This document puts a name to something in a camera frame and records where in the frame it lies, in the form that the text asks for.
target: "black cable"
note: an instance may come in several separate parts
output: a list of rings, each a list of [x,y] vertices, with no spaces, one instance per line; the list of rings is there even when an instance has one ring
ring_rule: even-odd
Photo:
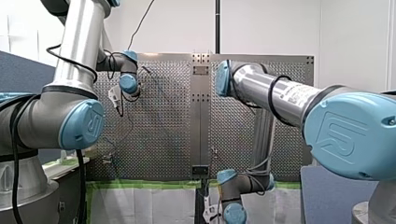
[[[110,73],[107,70],[107,78],[108,80],[113,79],[114,74],[116,74],[116,58],[114,57],[114,54],[110,51],[108,51],[107,49],[104,49],[104,52],[108,53],[108,67],[110,68],[110,70],[112,70],[112,74],[110,75]]]
[[[117,106],[116,107],[116,109],[117,109],[117,112],[119,113],[119,115],[120,115],[120,117],[122,118],[123,117],[123,93],[122,93],[122,89],[120,88],[120,97],[121,97],[121,111],[120,111],[120,108]]]
[[[124,96],[124,94],[123,94],[122,91],[121,91],[121,95],[122,95],[122,98],[124,98],[126,101],[128,101],[128,102],[130,102],[130,103],[134,103],[134,102],[136,102],[136,101],[140,98],[140,92],[139,92],[139,94],[136,95],[136,97],[135,97],[133,100],[128,100],[128,98],[126,98],[126,97]]]
[[[19,179],[20,179],[20,159],[18,155],[18,143],[17,143],[17,136],[18,136],[18,124],[21,120],[21,117],[33,100],[39,98],[40,95],[30,95],[30,98],[25,102],[20,102],[22,104],[20,111],[18,112],[17,116],[14,120],[10,122],[10,130],[11,130],[11,142],[12,142],[12,152],[14,155],[14,180],[12,184],[12,212],[14,213],[15,221],[18,224],[23,224],[21,219],[21,214],[18,208],[18,187],[19,187]]]
[[[291,78],[288,76],[279,76],[277,78],[275,78],[271,84],[270,84],[270,88],[268,89],[268,106],[270,107],[270,111],[271,113],[274,115],[274,117],[276,117],[280,122],[282,122],[285,125],[294,127],[294,125],[292,125],[291,123],[289,123],[287,120],[285,120],[284,118],[282,118],[277,112],[276,109],[274,107],[274,102],[273,102],[273,93],[274,93],[274,87],[276,85],[276,83],[281,79],[281,78],[285,78],[287,80],[291,81]]]
[[[82,157],[81,150],[76,150],[77,158],[78,158],[78,166],[79,166],[79,205],[78,205],[78,224],[85,223],[85,215],[86,215],[86,204],[85,197],[87,193],[87,187],[85,185],[85,166],[84,166],[84,158]]]
[[[76,66],[79,66],[79,67],[82,67],[82,68],[87,69],[88,71],[90,71],[91,73],[93,73],[93,76],[94,76],[93,83],[95,83],[95,82],[97,81],[97,79],[98,79],[98,74],[96,73],[95,70],[93,70],[93,69],[90,68],[89,66],[87,66],[87,65],[85,65],[85,64],[82,64],[82,63],[78,63],[78,62],[73,61],[73,60],[71,60],[71,59],[66,59],[65,57],[62,57],[62,56],[60,56],[60,55],[58,55],[58,54],[52,52],[53,49],[58,49],[58,48],[60,48],[60,47],[61,47],[61,45],[49,47],[49,48],[47,48],[47,52],[48,52],[50,55],[52,55],[52,56],[54,56],[54,57],[57,57],[57,58],[59,58],[59,59],[65,61],[65,62],[67,62],[67,63],[71,63],[71,64],[73,64],[73,65],[76,65]]]
[[[0,104],[0,112],[11,105],[15,105],[18,102],[23,102],[23,101],[29,100],[29,98],[32,97],[32,95],[33,94],[21,95],[21,96],[17,96],[12,99],[4,101],[3,103]]]
[[[152,1],[150,2],[150,4],[148,5],[148,9],[146,10],[145,14],[143,15],[142,19],[140,20],[139,25],[137,26],[136,30],[135,30],[134,33],[132,34],[132,36],[131,36],[131,42],[129,43],[128,50],[131,48],[132,43],[134,42],[134,36],[135,36],[135,35],[137,34],[137,32],[139,31],[140,26],[142,25],[143,20],[144,20],[144,19],[146,18],[146,16],[148,15],[149,10],[150,10],[152,4],[154,3],[154,1],[155,1],[155,0],[152,0]]]

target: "metal stand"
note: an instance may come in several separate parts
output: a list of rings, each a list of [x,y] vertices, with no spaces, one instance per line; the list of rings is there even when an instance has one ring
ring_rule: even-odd
[[[396,181],[380,181],[370,202],[353,207],[352,224],[396,224]]]
[[[59,222],[58,183],[50,181],[47,189],[34,197],[20,201],[21,218],[24,224],[57,224]],[[0,208],[1,223],[16,224],[12,206]]]
[[[216,0],[216,53],[220,54],[220,0]]]

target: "perforated metal panel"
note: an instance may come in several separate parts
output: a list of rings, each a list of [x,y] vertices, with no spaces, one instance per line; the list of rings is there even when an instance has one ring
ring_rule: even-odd
[[[106,108],[106,126],[88,168],[89,179],[186,179],[190,176],[190,61],[143,61],[141,96],[124,102],[124,117],[106,98],[119,74],[101,73],[96,92]]]
[[[124,102],[123,118],[107,99],[107,92],[117,84],[119,74],[108,81],[106,73],[100,73],[95,85],[106,109],[106,127],[96,150],[89,152],[90,180],[191,178],[191,161],[199,155],[191,153],[191,140],[200,137],[191,135],[192,57],[190,54],[139,57],[139,66],[146,66],[152,74],[139,69],[142,94],[135,103]],[[211,157],[211,177],[225,168],[248,168],[253,146],[252,112],[235,99],[219,98],[214,93],[214,72],[225,59],[265,63],[277,75],[313,84],[312,60],[304,56],[211,55],[211,83],[206,84],[212,87],[210,122],[201,127],[208,129],[201,134],[208,133],[209,146],[207,151],[200,152]],[[272,168],[278,180],[298,180],[301,165],[309,159],[303,145],[297,130],[277,124]]]

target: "blue robot arm cap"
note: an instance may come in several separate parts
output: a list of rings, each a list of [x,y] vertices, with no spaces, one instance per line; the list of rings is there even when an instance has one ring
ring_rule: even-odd
[[[396,101],[348,92],[317,104],[304,125],[305,142],[318,162],[352,179],[396,178]]]
[[[0,103],[10,100],[17,96],[27,95],[30,94],[28,92],[1,92],[0,93]]]
[[[120,88],[128,94],[133,94],[138,89],[136,78],[130,74],[124,74],[120,78]]]
[[[270,174],[270,180],[269,180],[269,183],[268,183],[268,186],[267,186],[266,190],[271,190],[271,189],[274,189],[274,188],[275,188],[275,179],[274,179],[274,176],[272,174]]]
[[[225,182],[231,180],[237,175],[234,169],[223,170],[218,172],[218,182],[220,185],[224,184]]]
[[[120,0],[108,0],[108,3],[109,3],[112,7],[119,7],[119,6],[120,6]]]
[[[224,219],[228,224],[245,224],[248,214],[240,203],[230,203],[224,209]]]
[[[84,149],[96,143],[105,125],[105,111],[96,100],[76,105],[64,119],[59,132],[62,149]]]
[[[223,61],[216,72],[216,94],[218,96],[228,96],[230,88],[230,68],[226,61]]]
[[[130,58],[130,59],[134,60],[135,62],[137,62],[137,54],[136,54],[136,52],[134,52],[133,50],[128,50],[128,49],[126,49],[126,50],[123,52],[123,54],[124,54],[125,56],[127,56],[128,58]]]

